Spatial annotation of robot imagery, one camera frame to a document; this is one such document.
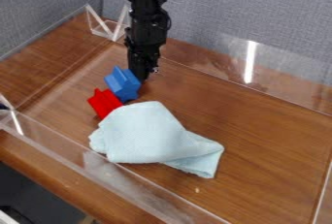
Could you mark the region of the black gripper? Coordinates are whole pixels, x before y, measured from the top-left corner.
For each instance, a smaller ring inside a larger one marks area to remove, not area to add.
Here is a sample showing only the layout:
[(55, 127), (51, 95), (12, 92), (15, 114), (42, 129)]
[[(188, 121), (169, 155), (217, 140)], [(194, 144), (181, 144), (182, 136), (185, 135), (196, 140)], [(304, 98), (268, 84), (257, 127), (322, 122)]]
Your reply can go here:
[(137, 70), (140, 81), (145, 81), (149, 74), (158, 71), (160, 48), (166, 44), (172, 18), (162, 8), (152, 14), (132, 8), (130, 18), (125, 39), (129, 67)]

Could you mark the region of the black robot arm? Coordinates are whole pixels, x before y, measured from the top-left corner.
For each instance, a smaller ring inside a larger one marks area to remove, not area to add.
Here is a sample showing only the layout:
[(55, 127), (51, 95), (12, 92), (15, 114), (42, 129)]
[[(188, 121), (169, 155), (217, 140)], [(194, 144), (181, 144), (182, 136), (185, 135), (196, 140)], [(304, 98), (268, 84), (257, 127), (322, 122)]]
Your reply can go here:
[(129, 0), (132, 24), (126, 28), (129, 69), (140, 81), (158, 71), (160, 48), (166, 44), (172, 18), (162, 5), (168, 0)]

